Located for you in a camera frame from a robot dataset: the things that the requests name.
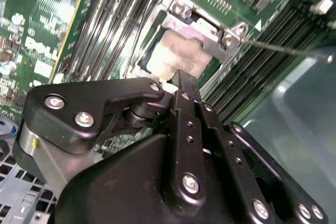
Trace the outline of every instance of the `bolt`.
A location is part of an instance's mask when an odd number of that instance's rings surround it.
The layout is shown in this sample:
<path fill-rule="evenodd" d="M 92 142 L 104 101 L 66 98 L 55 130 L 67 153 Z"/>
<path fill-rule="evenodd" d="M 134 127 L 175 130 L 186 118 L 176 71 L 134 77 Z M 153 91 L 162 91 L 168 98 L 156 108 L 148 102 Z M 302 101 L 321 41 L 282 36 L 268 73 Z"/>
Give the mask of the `bolt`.
<path fill-rule="evenodd" d="M 173 4 L 172 9 L 173 9 L 174 13 L 176 13 L 178 15 L 182 14 L 185 11 L 184 5 L 181 5 L 178 2 L 175 2 Z"/>
<path fill-rule="evenodd" d="M 44 104 L 53 110 L 59 110 L 65 106 L 64 100 L 60 97 L 55 96 L 47 97 L 44 100 Z"/>
<path fill-rule="evenodd" d="M 311 210 L 313 210 L 313 213 L 315 214 L 315 216 L 317 218 L 319 218 L 320 220 L 323 219 L 323 214 L 321 213 L 321 211 L 316 206 L 312 206 Z"/>
<path fill-rule="evenodd" d="M 303 204 L 299 204 L 298 207 L 302 215 L 307 219 L 310 219 L 310 212 L 308 211 L 308 209 Z"/>
<path fill-rule="evenodd" d="M 89 113 L 79 112 L 75 116 L 75 122 L 82 127 L 91 127 L 95 121 Z"/>
<path fill-rule="evenodd" d="M 182 97 L 186 100 L 189 100 L 189 95 L 187 93 L 182 93 Z"/>
<path fill-rule="evenodd" d="M 242 132 L 242 129 L 238 125 L 233 125 L 233 128 L 238 132 Z"/>
<path fill-rule="evenodd" d="M 158 87 L 158 85 L 155 84 L 155 83 L 151 83 L 150 87 L 151 87 L 151 89 L 154 90 L 154 91 L 159 91 L 159 90 L 160 90 L 160 88 Z"/>
<path fill-rule="evenodd" d="M 253 207 L 254 207 L 255 211 L 257 212 L 257 214 L 261 218 L 263 218 L 265 220 L 268 219 L 268 211 L 267 211 L 265 205 L 261 201 L 255 199 L 253 201 Z"/>
<path fill-rule="evenodd" d="M 97 151 L 99 151 L 99 149 L 100 149 L 100 145 L 99 144 L 95 144 L 94 147 L 93 147 L 93 151 L 97 152 Z"/>
<path fill-rule="evenodd" d="M 227 47 L 231 46 L 231 43 L 232 43 L 232 35 L 231 34 L 228 34 L 225 36 L 225 45 Z"/>
<path fill-rule="evenodd" d="M 207 111 L 212 111 L 212 108 L 208 104 L 205 104 L 204 107 Z"/>
<path fill-rule="evenodd" d="M 40 213 L 35 215 L 35 220 L 39 220 L 39 219 L 41 219 L 41 214 Z"/>
<path fill-rule="evenodd" d="M 182 179 L 184 188 L 191 194 L 195 194 L 199 191 L 199 184 L 196 178 L 192 175 L 185 174 Z"/>
<path fill-rule="evenodd" d="M 240 26 L 240 27 L 238 28 L 238 32 L 239 32 L 239 34 L 245 32 L 245 30 L 246 30 L 246 27 L 245 27 L 245 26 Z"/>

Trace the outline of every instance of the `ram slot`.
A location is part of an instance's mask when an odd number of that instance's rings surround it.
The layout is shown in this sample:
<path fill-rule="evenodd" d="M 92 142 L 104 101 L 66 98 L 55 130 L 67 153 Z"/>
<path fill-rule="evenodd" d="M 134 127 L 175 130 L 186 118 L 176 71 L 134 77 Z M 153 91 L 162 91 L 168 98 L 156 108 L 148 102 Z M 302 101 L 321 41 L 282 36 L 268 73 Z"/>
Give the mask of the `ram slot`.
<path fill-rule="evenodd" d="M 322 29 L 316 20 L 312 22 L 294 6 L 288 4 L 258 40 L 298 49 L 309 47 Z M 282 52 L 250 47 L 206 101 L 217 111 L 221 122 L 227 123 L 262 94 L 295 59 Z"/>
<path fill-rule="evenodd" d="M 302 27 L 301 33 L 305 35 L 305 41 L 311 42 L 316 36 L 312 33 L 307 33 L 307 31 L 311 31 L 309 27 Z M 288 46 L 295 47 L 300 43 L 300 39 L 294 39 L 292 43 L 289 43 Z M 273 81 L 277 77 L 277 75 L 282 72 L 287 65 L 295 60 L 295 56 L 287 55 L 285 53 L 276 53 L 271 56 L 271 60 L 265 63 L 265 66 L 269 66 L 268 68 L 260 68 L 254 76 L 251 76 L 250 79 L 247 80 L 246 84 L 239 89 L 239 92 L 232 98 L 232 103 L 227 104 L 222 108 L 220 112 L 220 120 L 223 123 L 227 123 L 233 116 L 238 115 L 241 111 L 240 108 L 243 108 L 246 104 L 247 100 L 253 100 L 257 98 L 259 94 L 262 92 L 262 87 L 266 87 L 269 82 Z"/>
<path fill-rule="evenodd" d="M 299 23 L 300 19 L 292 18 L 290 22 L 287 23 L 287 25 L 288 27 L 297 27 Z M 278 31 L 279 32 L 276 34 L 274 39 L 268 41 L 269 43 L 275 45 L 282 45 L 284 43 L 284 40 L 288 36 L 288 32 L 282 30 Z M 226 94 L 230 94 L 230 96 L 226 98 L 227 100 L 220 99 L 216 103 L 214 103 L 214 109 L 217 112 L 220 112 L 223 108 L 227 106 L 228 103 L 232 101 L 233 98 L 235 98 L 235 95 L 239 92 L 239 90 L 248 82 L 248 79 L 252 75 L 253 71 L 258 71 L 261 67 L 268 67 L 268 65 L 266 65 L 266 62 L 267 56 L 270 55 L 273 55 L 274 57 L 278 56 L 274 51 L 269 51 L 266 49 L 258 50 L 257 58 L 251 61 L 249 68 L 245 68 L 245 70 L 242 70 L 235 78 L 235 81 L 231 83 L 230 87 L 226 92 Z"/>
<path fill-rule="evenodd" d="M 290 8 L 285 8 L 278 17 L 270 24 L 268 29 L 263 32 L 259 37 L 260 41 L 270 42 L 272 37 L 275 35 L 274 31 L 279 31 L 280 28 L 284 25 L 282 20 L 291 20 L 295 11 L 290 10 Z M 207 99 L 207 102 L 210 104 L 216 104 L 217 101 L 221 99 L 223 92 L 227 92 L 230 86 L 240 77 L 240 75 L 249 67 L 250 64 L 254 62 L 255 59 L 262 59 L 259 57 L 259 54 L 262 52 L 260 48 L 250 47 L 248 51 L 241 58 L 239 63 L 229 72 L 225 77 L 225 82 L 221 82 L 220 85 L 213 91 L 211 96 Z"/>
<path fill-rule="evenodd" d="M 66 74 L 76 72 L 83 66 L 82 62 L 86 61 L 87 55 L 85 52 L 91 44 L 92 34 L 96 32 L 97 25 L 100 23 L 100 18 L 105 11 L 107 1 L 108 0 L 94 0 L 92 11 L 90 12 L 85 27 L 81 31 L 75 50 L 66 63 Z"/>
<path fill-rule="evenodd" d="M 123 31 L 123 33 L 120 36 L 120 40 L 118 42 L 118 46 L 114 47 L 112 52 L 111 52 L 111 58 L 109 59 L 108 64 L 104 67 L 103 73 L 101 76 L 99 76 L 97 78 L 97 80 L 106 80 L 109 78 L 109 75 L 111 74 L 113 67 L 115 66 L 118 57 L 120 56 L 122 50 L 124 49 L 124 46 L 128 40 L 128 38 L 130 37 L 130 35 L 132 34 L 132 32 L 134 31 L 134 28 L 136 25 L 141 25 L 139 24 L 139 20 L 141 19 L 141 16 L 143 16 L 142 18 L 145 18 L 146 13 L 146 6 L 149 3 L 150 0 L 139 0 L 137 6 L 135 7 L 134 11 L 132 12 L 132 17 L 130 18 L 130 21 L 127 23 L 127 25 L 125 26 L 125 29 Z M 153 9 L 154 5 L 156 4 L 156 1 L 153 1 L 151 3 L 150 6 L 148 6 L 148 10 L 150 13 L 151 9 Z"/>

